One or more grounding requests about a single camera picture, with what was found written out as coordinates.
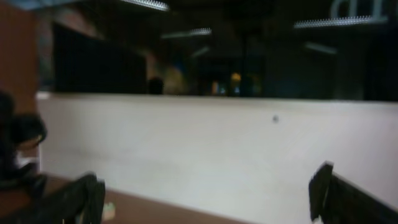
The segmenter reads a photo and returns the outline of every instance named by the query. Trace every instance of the white partition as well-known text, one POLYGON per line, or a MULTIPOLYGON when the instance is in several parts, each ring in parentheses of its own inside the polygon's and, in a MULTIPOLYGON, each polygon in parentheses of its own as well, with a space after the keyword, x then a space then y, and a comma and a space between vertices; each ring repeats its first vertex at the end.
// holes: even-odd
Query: white partition
POLYGON ((310 223, 324 161, 398 207, 398 105, 75 95, 39 100, 46 172, 267 224, 310 223))

